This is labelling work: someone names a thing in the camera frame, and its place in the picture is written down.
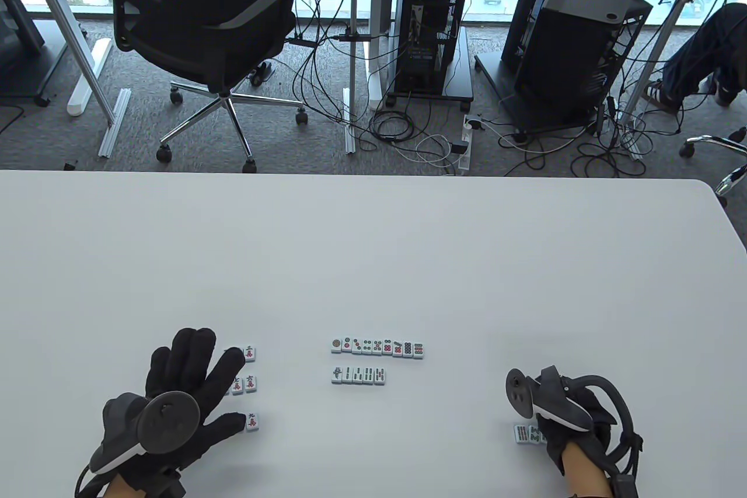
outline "finger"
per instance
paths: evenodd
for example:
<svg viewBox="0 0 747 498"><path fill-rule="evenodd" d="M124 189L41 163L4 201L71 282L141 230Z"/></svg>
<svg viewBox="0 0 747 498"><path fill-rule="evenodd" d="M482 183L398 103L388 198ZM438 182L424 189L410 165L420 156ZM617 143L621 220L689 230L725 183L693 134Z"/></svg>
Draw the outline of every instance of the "finger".
<svg viewBox="0 0 747 498"><path fill-rule="evenodd" d="M195 447L198 450L202 450L202 453L205 453L213 445L219 444L222 440L227 440L231 436L244 431L245 427L246 415L242 413L229 412L218 416L210 424L205 424L200 433L197 434Z"/></svg>
<svg viewBox="0 0 747 498"><path fill-rule="evenodd" d="M155 397L166 390L163 386L163 375L166 373L166 362L169 361L170 354L168 346L161 346L151 354L150 370L145 380L146 397Z"/></svg>
<svg viewBox="0 0 747 498"><path fill-rule="evenodd" d="M208 375L208 366L210 359L213 357L215 349L215 333L209 328L201 328L190 341L189 356L181 371L182 391L194 393L195 389L205 381Z"/></svg>
<svg viewBox="0 0 747 498"><path fill-rule="evenodd" d="M189 356L190 341L194 335L194 328L183 328L171 342L171 356L166 362L166 372L163 375L163 386L167 391L179 391L181 387L181 372Z"/></svg>
<svg viewBox="0 0 747 498"><path fill-rule="evenodd" d="M203 419L221 402L244 364L241 349L229 348L218 360L213 371L208 374L201 388L192 394L197 404L200 405Z"/></svg>

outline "chair base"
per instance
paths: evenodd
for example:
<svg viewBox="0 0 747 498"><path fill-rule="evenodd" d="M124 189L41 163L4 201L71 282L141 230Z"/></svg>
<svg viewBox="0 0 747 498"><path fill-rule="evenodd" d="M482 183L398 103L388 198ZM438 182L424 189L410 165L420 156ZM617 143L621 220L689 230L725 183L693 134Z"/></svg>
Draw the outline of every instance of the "chair base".
<svg viewBox="0 0 747 498"><path fill-rule="evenodd" d="M243 150L246 154L246 162L243 165L242 172L243 173L256 173L257 172L257 165L254 162L254 158L252 155L252 148L249 145L248 140L246 140L246 136L243 134L243 131L241 130L241 126L238 122L238 117L236 116L236 109L234 107L235 103L239 104L245 104L245 105L270 105L270 106L293 106L296 107L296 124L307 124L309 122L309 116L306 114L306 109L304 109L303 103L301 101L293 101L290 99L280 99L276 97L261 97L259 95L246 95L243 93L236 93L236 90L238 90L241 85L245 82L246 78L241 80L239 84L237 84L230 92L228 93L221 93L221 94L214 94L211 93L210 90L208 90L205 87L202 87L200 85L192 85L188 83L181 83L181 82L171 82L171 93L170 98L171 102L174 104L179 104L183 100L181 96L181 91L184 90L185 92L192 92L197 93L198 95L203 95L204 97L210 97L212 101L205 105L202 109L197 111L197 113L192 114L188 119L182 121L179 123L176 127L171 129L166 135L164 135L160 139L160 147L158 148L158 151L156 152L156 158L158 161L162 163L168 163L171 161L172 154L171 154L171 148L168 146L168 141L172 140L173 138L176 138L179 134L183 133L185 130L192 127L194 124L197 124L198 122L202 121L205 117L207 117L209 114L216 111L216 109L224 108L229 113L229 117L231 117L231 122L234 125L234 130L236 131L236 135L238 136L239 140L241 141L241 145L243 146Z"/></svg>
<svg viewBox="0 0 747 498"><path fill-rule="evenodd" d="M737 152L737 154L741 154L744 157L747 157L747 146L740 144L740 141L744 140L746 135L747 128L742 127L736 132L731 133L728 138L721 138L720 136L712 135L694 136L693 138L688 138L687 140L685 140L682 148L680 148L680 156L688 159L690 157L693 157L694 153L696 153L696 146L694 145L705 143L715 144L717 146L721 146L722 148L726 148L727 150L735 151ZM737 186L737 183L745 178L745 175L747 175L747 164L741 165L740 167L734 169L733 172L729 173L729 175L726 175L721 183L719 183L718 186L713 189L715 195L718 197L718 201L721 203L721 206L727 206L727 199L725 197L726 194L731 191L731 189L735 188L735 186Z"/></svg>

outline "chair armrest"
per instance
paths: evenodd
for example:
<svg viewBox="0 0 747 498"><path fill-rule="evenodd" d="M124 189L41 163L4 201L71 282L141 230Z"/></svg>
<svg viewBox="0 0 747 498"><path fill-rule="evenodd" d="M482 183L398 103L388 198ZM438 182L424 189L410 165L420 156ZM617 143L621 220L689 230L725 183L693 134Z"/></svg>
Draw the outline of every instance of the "chair armrest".
<svg viewBox="0 0 747 498"><path fill-rule="evenodd" d="M203 29L210 31L233 31L240 29L267 10L280 10L281 7L278 4L282 4L283 2L288 2L288 0L258 0L235 18L221 23L221 25L203 25Z"/></svg>

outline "desktop computer case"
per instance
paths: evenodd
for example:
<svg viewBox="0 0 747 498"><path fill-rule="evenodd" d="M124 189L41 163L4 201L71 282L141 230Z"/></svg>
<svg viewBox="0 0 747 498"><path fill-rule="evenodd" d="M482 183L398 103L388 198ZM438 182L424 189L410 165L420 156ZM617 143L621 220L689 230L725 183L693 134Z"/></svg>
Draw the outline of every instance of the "desktop computer case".
<svg viewBox="0 0 747 498"><path fill-rule="evenodd" d="M458 1L397 0L392 92L441 95L456 45L452 29Z"/></svg>
<svg viewBox="0 0 747 498"><path fill-rule="evenodd" d="M631 0L624 20L608 24L546 9L543 2L518 0L502 63L515 74L523 102L552 114L560 127L586 124L608 95L651 5Z"/></svg>

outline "person's leg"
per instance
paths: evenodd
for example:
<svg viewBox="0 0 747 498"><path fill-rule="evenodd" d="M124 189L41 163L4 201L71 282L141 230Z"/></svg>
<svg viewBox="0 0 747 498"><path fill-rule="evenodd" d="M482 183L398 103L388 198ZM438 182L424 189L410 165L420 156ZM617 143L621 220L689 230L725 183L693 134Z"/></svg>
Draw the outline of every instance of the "person's leg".
<svg viewBox="0 0 747 498"><path fill-rule="evenodd" d="M679 106L715 69L730 67L746 30L747 5L726 4L714 13L666 63L662 102Z"/></svg>
<svg viewBox="0 0 747 498"><path fill-rule="evenodd" d="M713 78L717 86L714 94L715 102L721 106L729 106L742 90L736 68L732 64L718 66L715 72L713 72Z"/></svg>

